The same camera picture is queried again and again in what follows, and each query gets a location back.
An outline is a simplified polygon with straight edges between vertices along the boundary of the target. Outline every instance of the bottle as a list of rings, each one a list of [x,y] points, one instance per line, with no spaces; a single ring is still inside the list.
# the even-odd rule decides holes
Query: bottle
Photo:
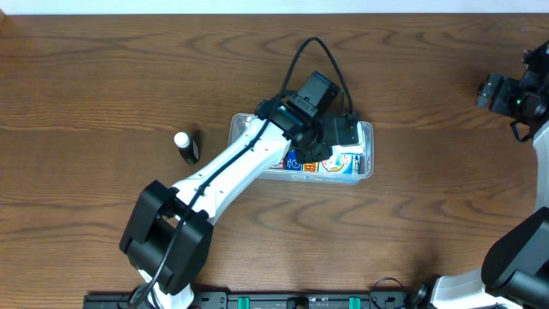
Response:
[[[173,141],[179,148],[179,154],[189,165],[193,165],[200,159],[198,146],[195,141],[185,132],[179,132],[173,137]]]

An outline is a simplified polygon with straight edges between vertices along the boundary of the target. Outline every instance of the white wall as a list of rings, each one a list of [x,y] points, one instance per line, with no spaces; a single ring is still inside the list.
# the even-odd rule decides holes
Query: white wall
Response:
[[[549,0],[0,0],[19,14],[546,13]]]

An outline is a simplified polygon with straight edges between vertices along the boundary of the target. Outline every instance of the green strip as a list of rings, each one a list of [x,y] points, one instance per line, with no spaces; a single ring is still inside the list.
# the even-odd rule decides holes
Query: green strip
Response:
[[[349,298],[349,309],[360,309],[360,298],[358,297]]]
[[[247,297],[239,297],[238,309],[250,309],[250,299]]]

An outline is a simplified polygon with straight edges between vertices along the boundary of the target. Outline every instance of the clear plastic bin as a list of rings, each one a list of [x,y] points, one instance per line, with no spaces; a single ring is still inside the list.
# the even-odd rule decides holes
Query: clear plastic bin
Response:
[[[242,135],[248,125],[250,125],[250,121],[255,117],[256,116],[254,115],[245,113],[234,115],[231,121],[231,130],[229,132],[229,145],[231,145],[240,137],[240,135]],[[358,130],[358,144],[333,147],[334,156],[345,154],[357,155],[359,157],[359,170],[356,174],[293,171],[280,169],[279,167],[266,170],[258,178],[356,185],[360,180],[370,177],[374,170],[373,128],[370,123],[359,121]]]

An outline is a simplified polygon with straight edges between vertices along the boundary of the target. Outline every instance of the wood grain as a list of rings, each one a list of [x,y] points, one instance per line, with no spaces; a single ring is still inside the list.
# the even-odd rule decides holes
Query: wood grain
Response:
[[[77,308],[141,279],[118,250],[153,179],[226,147],[231,117],[278,90],[306,37],[334,53],[375,130],[356,186],[254,181],[216,226],[197,282],[251,290],[408,286],[480,267],[528,216],[536,158],[508,119],[474,107],[518,77],[546,15],[11,16],[0,29],[0,306]],[[299,60],[335,74],[317,46]],[[196,167],[172,137],[201,130]]]

